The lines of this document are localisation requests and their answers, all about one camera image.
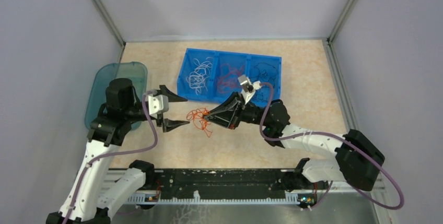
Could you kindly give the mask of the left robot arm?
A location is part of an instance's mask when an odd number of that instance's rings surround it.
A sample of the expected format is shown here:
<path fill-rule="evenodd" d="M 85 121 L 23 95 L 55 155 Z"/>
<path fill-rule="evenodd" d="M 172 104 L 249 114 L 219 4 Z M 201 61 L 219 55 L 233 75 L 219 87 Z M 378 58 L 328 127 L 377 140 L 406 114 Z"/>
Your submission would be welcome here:
<path fill-rule="evenodd" d="M 110 81 L 105 94 L 106 101 L 90 125 L 85 154 L 72 189 L 61 208 L 48 214 L 46 223 L 111 223 L 132 194 L 140 188 L 151 189 L 157 182 L 155 166 L 135 160 L 102 194 L 104 178 L 113 158 L 152 150 L 158 144 L 157 127 L 166 133 L 188 124 L 188 121 L 164 117 L 169 103 L 187 101 L 165 85 L 138 97 L 130 79 L 117 78 Z M 148 122 L 154 142 L 145 148 L 120 151 L 132 125 L 143 121 Z"/>

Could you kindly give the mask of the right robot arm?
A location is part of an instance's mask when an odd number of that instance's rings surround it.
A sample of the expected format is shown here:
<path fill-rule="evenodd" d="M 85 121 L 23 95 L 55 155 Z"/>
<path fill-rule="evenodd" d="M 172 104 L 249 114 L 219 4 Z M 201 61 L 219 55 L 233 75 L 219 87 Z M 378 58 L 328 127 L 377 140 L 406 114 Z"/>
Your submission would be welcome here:
<path fill-rule="evenodd" d="M 319 181 L 343 181 L 369 192 L 385 161 L 381 151 L 359 130 L 331 134 L 291 123 L 280 99 L 259 107 L 245 102 L 240 93 L 234 92 L 204 115 L 204 119 L 227 129 L 235 129 L 241 122 L 256 124 L 262 137 L 272 146 L 320 155 L 321 159 L 303 158 L 297 165 L 299 171 L 294 174 L 294 181 L 299 188 L 308 188 Z"/>

